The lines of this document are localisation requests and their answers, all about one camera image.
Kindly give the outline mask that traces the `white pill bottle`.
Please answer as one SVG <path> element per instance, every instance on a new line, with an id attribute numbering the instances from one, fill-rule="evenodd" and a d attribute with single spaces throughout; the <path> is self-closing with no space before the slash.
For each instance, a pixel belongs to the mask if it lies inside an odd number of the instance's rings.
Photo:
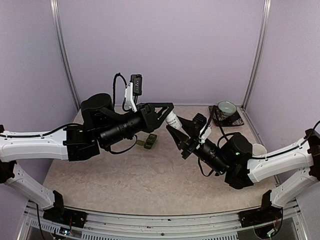
<path id="1" fill-rule="evenodd" d="M 165 118 L 165 122 L 167 123 L 168 126 L 173 127 L 176 130 L 180 130 L 182 128 L 182 123 L 179 120 L 178 116 L 171 111 L 167 117 Z"/>

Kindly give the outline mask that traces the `green pill organizer box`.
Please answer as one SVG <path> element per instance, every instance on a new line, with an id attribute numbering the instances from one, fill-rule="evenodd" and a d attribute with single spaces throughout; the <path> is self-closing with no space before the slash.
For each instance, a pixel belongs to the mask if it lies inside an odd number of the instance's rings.
<path id="1" fill-rule="evenodd" d="M 145 140 L 138 139 L 136 144 L 150 150 L 156 143 L 157 138 L 158 136 L 156 134 L 150 133 Z"/>

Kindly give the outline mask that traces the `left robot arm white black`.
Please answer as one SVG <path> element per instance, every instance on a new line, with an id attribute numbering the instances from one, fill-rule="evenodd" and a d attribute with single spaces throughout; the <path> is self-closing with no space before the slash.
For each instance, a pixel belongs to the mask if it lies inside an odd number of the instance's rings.
<path id="1" fill-rule="evenodd" d="M 133 104 L 120 114 L 113 98 L 98 93 L 80 105 L 83 123 L 68 123 L 49 132 L 22 133 L 0 131 L 0 181 L 27 196 L 44 211 L 44 218 L 54 222 L 72 220 L 77 213 L 64 206 L 63 196 L 30 177 L 18 164 L 24 159 L 85 161 L 111 152 L 112 145 L 134 139 L 137 133 L 152 133 L 173 111 L 170 102 Z"/>

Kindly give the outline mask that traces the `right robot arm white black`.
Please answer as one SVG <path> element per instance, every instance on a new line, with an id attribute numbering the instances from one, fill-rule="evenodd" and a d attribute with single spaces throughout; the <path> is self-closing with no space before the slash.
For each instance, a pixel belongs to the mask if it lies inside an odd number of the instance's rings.
<path id="1" fill-rule="evenodd" d="M 306 130 L 305 137 L 289 146 L 255 156 L 253 145 L 239 132 L 231 134 L 222 147 L 211 142 L 207 138 L 211 133 L 209 122 L 200 113 L 193 120 L 181 117 L 179 121 L 180 127 L 167 125 L 166 129 L 182 158 L 195 155 L 199 164 L 205 163 L 217 176 L 224 175 L 224 181 L 234 189 L 296 170 L 284 183 L 263 195 L 261 207 L 255 212 L 260 222 L 268 221 L 276 209 L 320 181 L 320 134 L 314 128 Z"/>

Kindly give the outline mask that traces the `black patterned tray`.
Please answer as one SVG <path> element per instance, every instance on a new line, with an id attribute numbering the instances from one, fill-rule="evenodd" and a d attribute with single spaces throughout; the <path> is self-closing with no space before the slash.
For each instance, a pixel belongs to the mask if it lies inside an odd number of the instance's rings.
<path id="1" fill-rule="evenodd" d="M 245 124 L 238 111 L 231 116 L 224 116 L 216 105 L 209 106 L 208 109 L 210 113 L 213 112 L 212 121 L 217 127 L 238 127 Z"/>

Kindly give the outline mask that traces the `pale green bowl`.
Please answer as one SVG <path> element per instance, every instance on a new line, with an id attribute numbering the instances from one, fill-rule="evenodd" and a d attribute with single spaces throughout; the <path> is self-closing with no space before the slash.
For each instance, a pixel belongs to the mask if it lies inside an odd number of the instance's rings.
<path id="1" fill-rule="evenodd" d="M 237 107 L 230 101 L 221 101 L 218 103 L 217 107 L 221 114 L 226 117 L 232 116 L 237 111 Z"/>

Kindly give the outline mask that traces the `light blue mug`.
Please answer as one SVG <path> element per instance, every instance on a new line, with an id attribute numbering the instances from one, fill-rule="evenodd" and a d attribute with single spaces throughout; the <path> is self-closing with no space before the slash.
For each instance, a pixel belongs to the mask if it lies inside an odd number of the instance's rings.
<path id="1" fill-rule="evenodd" d="M 254 143 L 252 145 L 252 156 L 257 157 L 261 155 L 265 155 L 267 153 L 267 149 L 259 143 Z"/>

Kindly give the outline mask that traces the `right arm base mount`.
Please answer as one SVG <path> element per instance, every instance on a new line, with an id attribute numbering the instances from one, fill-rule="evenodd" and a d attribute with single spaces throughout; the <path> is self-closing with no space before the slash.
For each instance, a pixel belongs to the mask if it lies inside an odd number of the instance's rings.
<path id="1" fill-rule="evenodd" d="M 279 220 L 283 217 L 282 208 L 263 209 L 255 208 L 238 213 L 242 228 L 265 224 Z"/>

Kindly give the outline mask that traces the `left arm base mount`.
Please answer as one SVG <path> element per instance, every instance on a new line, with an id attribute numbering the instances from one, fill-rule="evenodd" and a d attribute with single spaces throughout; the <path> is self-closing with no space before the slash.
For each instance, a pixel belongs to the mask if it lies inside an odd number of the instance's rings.
<path id="1" fill-rule="evenodd" d="M 61 210 L 57 207 L 52 207 L 44 211 L 43 218 L 54 223 L 82 229 L 87 219 L 87 213 L 69 208 Z"/>

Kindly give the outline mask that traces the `right aluminium frame post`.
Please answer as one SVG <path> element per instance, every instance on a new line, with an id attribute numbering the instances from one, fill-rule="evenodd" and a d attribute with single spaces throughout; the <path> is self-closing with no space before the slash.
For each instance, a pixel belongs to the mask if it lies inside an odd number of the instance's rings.
<path id="1" fill-rule="evenodd" d="M 259 71 L 259 66 L 260 66 L 262 55 L 263 55 L 264 43 L 267 35 L 268 23 L 269 23 L 269 18 L 271 13 L 271 6 L 272 6 L 271 0 L 265 0 L 263 2 L 263 11 L 262 11 L 260 29 L 259 29 L 258 39 L 257 39 L 257 46 L 256 46 L 254 59 L 253 59 L 253 65 L 250 72 L 247 89 L 241 105 L 244 111 L 247 110 L 250 103 L 250 99 L 254 91 L 254 85 L 257 79 L 257 74 Z"/>

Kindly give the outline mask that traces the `aluminium frame post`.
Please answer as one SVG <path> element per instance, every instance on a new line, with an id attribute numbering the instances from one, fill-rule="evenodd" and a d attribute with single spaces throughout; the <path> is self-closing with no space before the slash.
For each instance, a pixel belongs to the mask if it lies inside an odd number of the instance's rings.
<path id="1" fill-rule="evenodd" d="M 271 13 L 271 6 L 272 6 L 271 0 L 265 0 L 263 2 L 263 11 L 262 11 L 260 29 L 259 29 L 258 39 L 257 39 L 257 46 L 256 46 L 254 59 L 253 59 L 253 65 L 250 72 L 247 89 L 241 105 L 244 111 L 247 110 L 250 103 L 250 99 L 254 91 L 254 85 L 257 79 L 257 74 L 259 71 L 259 66 L 260 66 L 262 55 L 263 55 L 264 43 L 267 35 L 268 23 L 269 23 L 269 18 Z"/>
<path id="2" fill-rule="evenodd" d="M 73 100 L 73 104 L 77 111 L 80 110 L 80 98 L 78 95 L 78 91 L 76 88 L 76 84 L 73 79 L 70 62 L 67 54 L 67 49 L 64 41 L 64 35 L 63 35 L 63 28 L 60 18 L 60 11 L 59 11 L 59 4 L 57 0 L 50 0 L 50 8 L 51 8 L 51 14 L 53 19 L 53 24 L 55 27 L 55 32 L 57 36 L 57 41 L 59 45 L 59 52 L 62 59 L 62 64 L 64 68 L 64 72 L 67 79 L 67 84 L 70 90 L 70 94 Z"/>

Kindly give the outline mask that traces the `left aluminium frame post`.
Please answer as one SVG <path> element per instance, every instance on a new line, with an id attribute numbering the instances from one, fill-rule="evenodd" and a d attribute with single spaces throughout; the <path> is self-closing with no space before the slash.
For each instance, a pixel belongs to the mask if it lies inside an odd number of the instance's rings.
<path id="1" fill-rule="evenodd" d="M 59 52 L 62 59 L 62 64 L 64 68 L 64 72 L 67 79 L 67 84 L 70 90 L 70 94 L 73 100 L 73 104 L 77 111 L 80 110 L 80 98 L 78 95 L 78 91 L 76 88 L 76 84 L 73 79 L 70 62 L 67 54 L 67 49 L 64 41 L 64 35 L 63 35 L 63 28 L 60 18 L 60 11 L 59 11 L 59 4 L 57 0 L 50 0 L 50 8 L 51 8 L 51 14 L 53 19 L 53 24 L 55 27 L 55 32 L 57 36 L 57 41 L 59 45 Z"/>

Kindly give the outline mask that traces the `front aluminium rail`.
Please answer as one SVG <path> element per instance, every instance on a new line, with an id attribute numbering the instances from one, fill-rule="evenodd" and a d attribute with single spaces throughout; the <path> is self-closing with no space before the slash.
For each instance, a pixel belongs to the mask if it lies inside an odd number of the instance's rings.
<path id="1" fill-rule="evenodd" d="M 251 240 L 255 230 L 263 227 L 242 227 L 237 211 L 211 214 L 147 216 L 88 211 L 82 228 L 54 223 L 28 203 L 18 229 L 18 240 Z"/>

